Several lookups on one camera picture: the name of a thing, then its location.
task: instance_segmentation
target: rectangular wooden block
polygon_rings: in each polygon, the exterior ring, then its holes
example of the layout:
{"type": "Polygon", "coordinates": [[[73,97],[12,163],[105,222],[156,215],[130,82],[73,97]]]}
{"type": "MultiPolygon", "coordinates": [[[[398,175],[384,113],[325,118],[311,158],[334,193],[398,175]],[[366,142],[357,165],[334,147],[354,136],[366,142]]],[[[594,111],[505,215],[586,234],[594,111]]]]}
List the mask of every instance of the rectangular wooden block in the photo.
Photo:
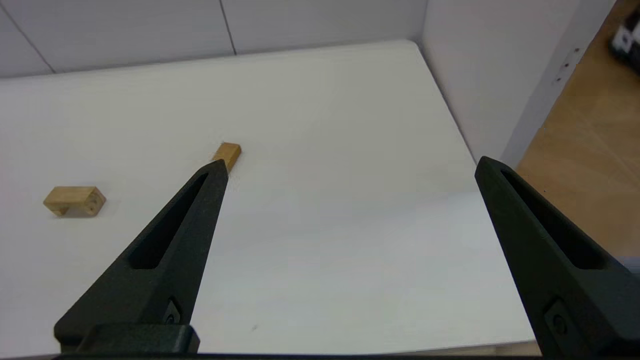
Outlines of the rectangular wooden block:
{"type": "Polygon", "coordinates": [[[225,160],[225,165],[227,166],[227,173],[230,173],[231,169],[236,164],[236,160],[238,159],[238,156],[240,156],[241,152],[242,152],[242,149],[240,148],[240,145],[236,143],[223,142],[222,145],[218,147],[218,151],[216,151],[216,154],[213,156],[212,160],[213,161],[216,161],[219,159],[225,160]]]}
{"type": "Polygon", "coordinates": [[[64,215],[69,208],[78,208],[95,216],[106,200],[95,186],[56,186],[43,203],[59,217],[64,215]]]}

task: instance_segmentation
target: white wall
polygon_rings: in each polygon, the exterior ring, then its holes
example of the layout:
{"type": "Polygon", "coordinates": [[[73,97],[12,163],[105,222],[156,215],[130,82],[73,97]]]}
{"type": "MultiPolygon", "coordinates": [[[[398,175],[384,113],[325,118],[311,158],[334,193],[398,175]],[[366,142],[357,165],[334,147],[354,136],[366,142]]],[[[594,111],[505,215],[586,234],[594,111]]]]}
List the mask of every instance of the white wall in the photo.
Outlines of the white wall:
{"type": "Polygon", "coordinates": [[[422,46],[465,141],[517,165],[611,9],[600,0],[429,0],[422,46]]]}

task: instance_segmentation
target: wooden floor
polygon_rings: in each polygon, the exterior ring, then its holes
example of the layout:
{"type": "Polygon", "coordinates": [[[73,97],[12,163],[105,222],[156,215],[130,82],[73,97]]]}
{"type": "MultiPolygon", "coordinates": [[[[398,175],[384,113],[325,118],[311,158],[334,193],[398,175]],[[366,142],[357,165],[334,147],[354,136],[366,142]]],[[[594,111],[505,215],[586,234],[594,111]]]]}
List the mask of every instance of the wooden floor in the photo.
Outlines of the wooden floor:
{"type": "Polygon", "coordinates": [[[640,76],[607,43],[639,4],[616,3],[517,167],[614,256],[640,256],[640,76]]]}

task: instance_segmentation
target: white table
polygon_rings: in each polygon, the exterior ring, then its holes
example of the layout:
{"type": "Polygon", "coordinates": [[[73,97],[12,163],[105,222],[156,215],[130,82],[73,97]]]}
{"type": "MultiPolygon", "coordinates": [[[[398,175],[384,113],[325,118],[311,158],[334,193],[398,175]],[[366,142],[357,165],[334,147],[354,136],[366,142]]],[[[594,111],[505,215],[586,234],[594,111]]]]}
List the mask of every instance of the white table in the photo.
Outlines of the white table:
{"type": "Polygon", "coordinates": [[[386,353],[533,339],[415,44],[0,82],[0,356],[55,321],[222,141],[230,176],[192,325],[201,352],[386,353]],[[56,218],[95,185],[95,218],[56,218]]]}

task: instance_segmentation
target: white object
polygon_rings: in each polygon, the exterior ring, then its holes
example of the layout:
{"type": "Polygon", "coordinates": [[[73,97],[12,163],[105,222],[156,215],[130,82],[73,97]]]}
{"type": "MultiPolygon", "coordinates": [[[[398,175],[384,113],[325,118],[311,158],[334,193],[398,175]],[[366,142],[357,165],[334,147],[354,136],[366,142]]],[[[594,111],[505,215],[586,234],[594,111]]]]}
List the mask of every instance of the white object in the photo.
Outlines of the white object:
{"type": "Polygon", "coordinates": [[[222,141],[201,352],[383,353],[533,339],[474,162],[408,41],[0,82],[0,356],[55,321],[222,141]],[[95,218],[56,218],[56,185],[95,218]]]}

